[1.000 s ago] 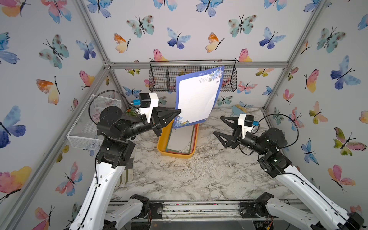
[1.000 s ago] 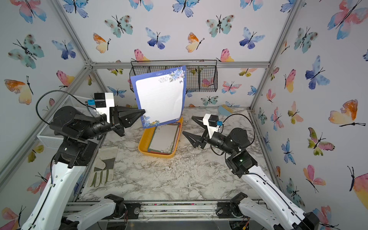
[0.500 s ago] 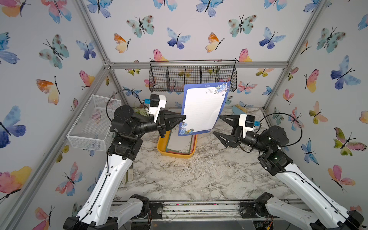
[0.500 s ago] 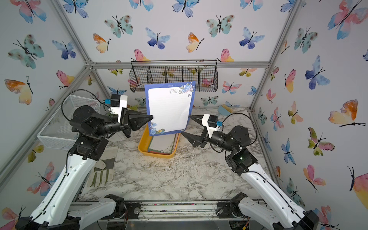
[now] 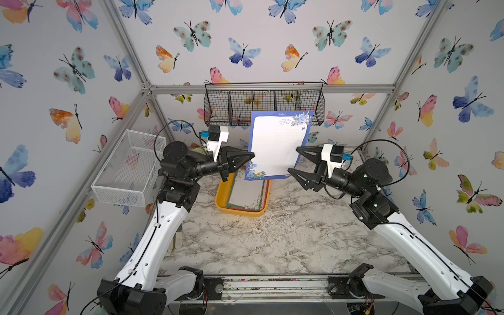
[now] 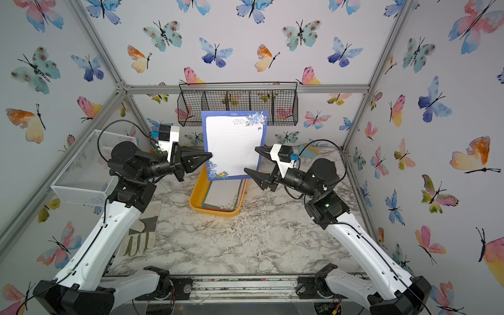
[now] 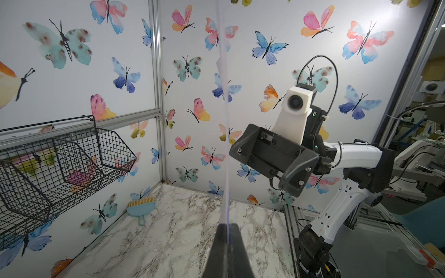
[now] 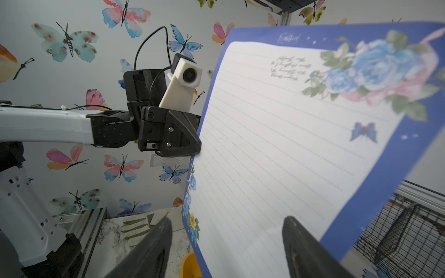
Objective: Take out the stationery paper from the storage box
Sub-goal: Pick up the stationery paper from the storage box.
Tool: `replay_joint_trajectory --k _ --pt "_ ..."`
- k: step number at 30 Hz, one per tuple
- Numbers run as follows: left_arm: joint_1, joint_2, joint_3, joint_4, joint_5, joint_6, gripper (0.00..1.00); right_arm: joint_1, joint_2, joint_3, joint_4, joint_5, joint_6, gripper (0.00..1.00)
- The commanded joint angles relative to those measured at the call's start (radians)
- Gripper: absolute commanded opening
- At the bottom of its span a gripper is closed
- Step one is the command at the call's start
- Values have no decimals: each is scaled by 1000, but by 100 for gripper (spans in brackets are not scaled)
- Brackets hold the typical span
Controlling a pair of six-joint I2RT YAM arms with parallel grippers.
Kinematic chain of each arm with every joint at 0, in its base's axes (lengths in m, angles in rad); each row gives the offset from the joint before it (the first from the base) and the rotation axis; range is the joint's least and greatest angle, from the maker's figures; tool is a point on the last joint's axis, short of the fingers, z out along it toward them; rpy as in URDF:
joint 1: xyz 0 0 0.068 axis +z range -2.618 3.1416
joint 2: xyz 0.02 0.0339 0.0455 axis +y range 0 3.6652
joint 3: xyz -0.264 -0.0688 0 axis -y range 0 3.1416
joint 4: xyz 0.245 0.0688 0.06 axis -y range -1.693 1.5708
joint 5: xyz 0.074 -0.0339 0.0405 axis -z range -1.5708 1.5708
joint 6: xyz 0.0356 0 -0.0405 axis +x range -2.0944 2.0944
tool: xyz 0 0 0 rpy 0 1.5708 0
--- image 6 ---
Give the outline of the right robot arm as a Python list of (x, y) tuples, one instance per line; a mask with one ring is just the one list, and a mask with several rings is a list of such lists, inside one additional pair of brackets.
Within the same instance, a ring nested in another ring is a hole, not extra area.
[(275, 166), (271, 173), (246, 169), (249, 177), (261, 190), (275, 191), (282, 185), (306, 197), (304, 208), (311, 220), (343, 245), (367, 276), (359, 278), (329, 263), (311, 285), (299, 283), (298, 296), (344, 297), (371, 314), (420, 314), (427, 309), (430, 283), (403, 269), (362, 228), (334, 190), (342, 181), (335, 162), (319, 158), (303, 171), (290, 146), (258, 146), (255, 151)]

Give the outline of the blue floral stationery paper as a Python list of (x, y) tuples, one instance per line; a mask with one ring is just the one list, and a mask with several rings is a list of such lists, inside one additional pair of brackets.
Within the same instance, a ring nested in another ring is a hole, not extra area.
[(261, 156), (255, 151), (264, 146), (269, 122), (267, 110), (203, 111), (203, 143), (212, 153), (207, 162), (210, 181), (244, 180), (245, 169), (256, 171)]

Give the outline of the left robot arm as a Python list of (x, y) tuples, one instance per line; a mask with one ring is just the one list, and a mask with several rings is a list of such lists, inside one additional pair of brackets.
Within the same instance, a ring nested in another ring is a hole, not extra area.
[(104, 203), (98, 221), (81, 248), (52, 279), (35, 286), (32, 297), (49, 314), (110, 314), (139, 297), (170, 300), (175, 286), (169, 271), (148, 266), (132, 276), (107, 282), (102, 278), (113, 254), (156, 190), (153, 179), (174, 175), (183, 181), (212, 158), (212, 153), (196, 148), (172, 146), (174, 161), (144, 152), (132, 142), (117, 144), (108, 166), (118, 183)]

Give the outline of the green floral stationery paper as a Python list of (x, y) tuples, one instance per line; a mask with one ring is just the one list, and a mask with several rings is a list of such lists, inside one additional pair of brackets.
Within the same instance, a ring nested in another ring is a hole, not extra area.
[(214, 211), (233, 212), (238, 208), (246, 180), (212, 181), (202, 207)]

